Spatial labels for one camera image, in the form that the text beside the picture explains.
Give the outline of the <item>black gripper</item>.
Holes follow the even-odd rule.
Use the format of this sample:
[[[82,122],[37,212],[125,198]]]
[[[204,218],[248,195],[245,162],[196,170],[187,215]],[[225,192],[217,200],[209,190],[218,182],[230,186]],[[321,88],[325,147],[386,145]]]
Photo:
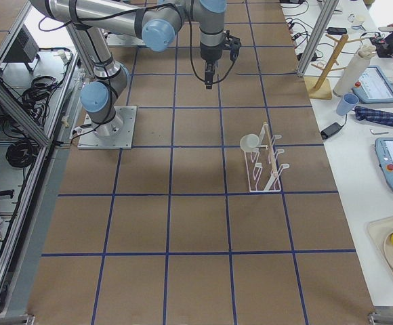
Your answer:
[[[212,89],[215,63],[221,58],[223,51],[230,52],[230,61],[235,64],[241,48],[241,40],[230,34],[230,31],[207,33],[200,31],[200,53],[205,61],[204,83],[206,89]]]

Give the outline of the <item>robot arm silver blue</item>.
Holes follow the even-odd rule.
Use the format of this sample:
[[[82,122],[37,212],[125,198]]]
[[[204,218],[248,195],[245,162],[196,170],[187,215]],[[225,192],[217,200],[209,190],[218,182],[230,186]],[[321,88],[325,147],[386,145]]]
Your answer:
[[[185,23],[199,24],[200,53],[205,61],[200,79],[207,89],[215,84],[215,66],[223,51],[230,61],[239,56],[241,41],[225,30],[225,1],[158,1],[140,7],[122,1],[31,1],[46,18],[71,27],[77,49],[93,65],[94,82],[81,92],[81,103],[98,137],[116,135],[123,128],[116,100],[129,82],[129,72],[117,62],[106,42],[106,32],[141,40],[155,52],[165,51]]]

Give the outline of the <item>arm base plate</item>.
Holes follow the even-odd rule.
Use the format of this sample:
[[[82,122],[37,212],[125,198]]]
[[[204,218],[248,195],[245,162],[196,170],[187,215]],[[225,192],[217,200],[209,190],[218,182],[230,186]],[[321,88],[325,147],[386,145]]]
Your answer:
[[[92,131],[89,126],[82,131],[77,144],[80,150],[131,149],[138,108],[136,106],[115,106],[115,118]]]

